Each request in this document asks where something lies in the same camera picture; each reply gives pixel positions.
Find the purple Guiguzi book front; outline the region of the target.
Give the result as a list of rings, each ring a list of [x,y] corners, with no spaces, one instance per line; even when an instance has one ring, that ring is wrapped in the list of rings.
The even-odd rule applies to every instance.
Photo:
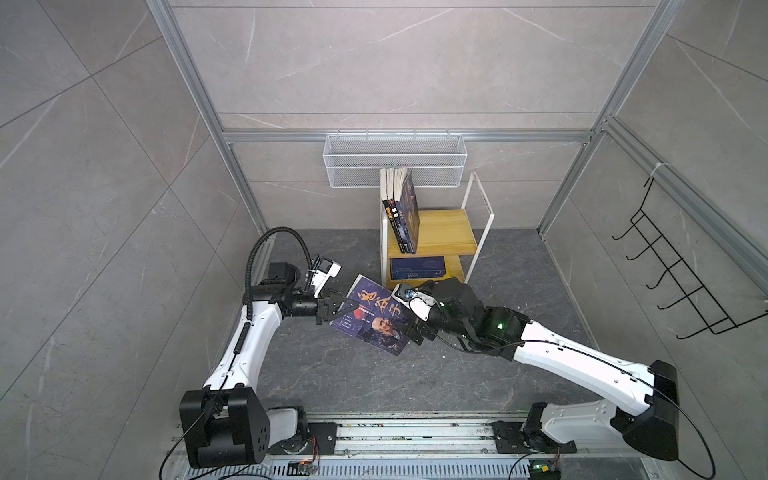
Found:
[[[418,201],[413,183],[413,175],[412,171],[409,169],[403,170],[403,180],[399,201],[401,220],[403,221],[403,239],[407,243],[408,252],[415,255],[417,253],[418,246],[420,218],[418,211]]]

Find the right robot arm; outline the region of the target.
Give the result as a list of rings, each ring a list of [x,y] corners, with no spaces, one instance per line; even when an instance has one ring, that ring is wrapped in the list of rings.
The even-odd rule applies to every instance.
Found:
[[[394,296],[406,311],[406,336],[416,344],[450,334],[467,353],[538,367],[599,395],[580,404],[534,404],[521,428],[531,448],[620,439],[645,456],[678,460],[681,411],[671,364],[645,365],[599,352],[518,311],[485,306],[456,278],[416,288],[400,284]]]

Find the black wolf book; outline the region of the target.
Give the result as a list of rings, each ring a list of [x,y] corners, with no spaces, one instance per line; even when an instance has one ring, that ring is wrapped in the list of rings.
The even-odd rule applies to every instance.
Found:
[[[414,247],[407,226],[407,211],[404,209],[403,198],[407,174],[407,168],[393,168],[391,170],[388,199],[399,249],[403,254],[413,254]]]

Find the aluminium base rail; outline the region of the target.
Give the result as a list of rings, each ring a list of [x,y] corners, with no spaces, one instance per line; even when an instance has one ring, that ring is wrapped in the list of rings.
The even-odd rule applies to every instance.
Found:
[[[490,423],[522,412],[314,413],[337,423],[333,455],[268,453],[249,466],[192,468],[183,450],[163,479],[670,479],[658,461],[616,441],[579,441],[575,454],[499,454]]]

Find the purple guiguzi book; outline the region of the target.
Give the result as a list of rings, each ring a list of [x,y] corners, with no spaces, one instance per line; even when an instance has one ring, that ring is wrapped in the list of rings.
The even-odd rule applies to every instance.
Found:
[[[408,252],[415,255],[417,253],[418,246],[420,218],[418,211],[418,201],[413,183],[413,175],[412,171],[409,169],[403,170],[403,180],[399,201],[401,220],[403,221],[403,239],[407,243]]]
[[[395,356],[405,349],[409,319],[390,290],[359,275],[346,298],[342,309],[349,312],[333,320],[332,328]]]

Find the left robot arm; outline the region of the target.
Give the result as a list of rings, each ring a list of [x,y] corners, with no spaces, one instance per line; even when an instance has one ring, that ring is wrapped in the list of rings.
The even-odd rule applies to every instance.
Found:
[[[304,451],[310,442],[306,413],[300,406],[267,410],[256,395],[257,383],[273,335],[285,318],[331,320],[344,301],[326,282],[341,267],[318,258],[308,287],[299,287],[300,270],[272,263],[267,276],[250,286],[222,360],[204,386],[184,394],[179,406],[183,442],[194,469],[261,463],[270,451]]]

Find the navy book Mengxi label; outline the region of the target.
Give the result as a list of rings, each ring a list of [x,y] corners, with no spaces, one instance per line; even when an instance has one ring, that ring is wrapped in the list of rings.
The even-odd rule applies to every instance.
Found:
[[[390,278],[392,280],[442,278],[447,273],[443,256],[392,258]]]

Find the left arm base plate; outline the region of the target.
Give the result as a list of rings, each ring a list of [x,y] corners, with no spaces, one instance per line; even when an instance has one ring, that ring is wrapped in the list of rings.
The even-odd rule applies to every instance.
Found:
[[[337,423],[311,422],[291,439],[283,440],[270,447],[268,452],[285,455],[333,455],[338,427]]]

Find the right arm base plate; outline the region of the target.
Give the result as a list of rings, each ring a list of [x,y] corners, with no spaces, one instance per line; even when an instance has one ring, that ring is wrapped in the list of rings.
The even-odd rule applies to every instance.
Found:
[[[575,454],[576,444],[558,443],[540,431],[528,431],[521,422],[495,421],[490,423],[496,451],[499,454]]]

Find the white wooden two-tier shelf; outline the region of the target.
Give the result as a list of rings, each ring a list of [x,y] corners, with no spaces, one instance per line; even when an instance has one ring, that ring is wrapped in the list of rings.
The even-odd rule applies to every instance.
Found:
[[[483,204],[488,213],[479,239],[474,234],[466,210],[473,190],[477,190],[482,196]],[[416,257],[442,256],[446,274],[439,277],[439,280],[456,277],[467,283],[472,277],[479,255],[495,220],[495,212],[477,172],[473,171],[470,174],[460,209],[422,210],[420,215],[420,240]],[[389,216],[382,202],[379,202],[379,217],[380,283],[392,290],[398,281],[391,277],[390,260],[405,257],[405,254],[400,252]]]

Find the black book on shelf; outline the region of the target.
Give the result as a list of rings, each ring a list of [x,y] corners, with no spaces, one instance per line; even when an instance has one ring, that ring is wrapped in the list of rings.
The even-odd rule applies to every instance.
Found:
[[[380,198],[382,201],[382,205],[384,208],[385,216],[389,222],[389,225],[391,227],[392,233],[395,238],[395,243],[399,244],[400,239],[398,236],[398,225],[397,221],[394,215],[394,211],[392,209],[391,201],[390,201],[390,193],[389,193],[389,182],[388,182],[388,174],[390,173],[390,168],[382,168],[379,171],[379,180],[380,180]]]

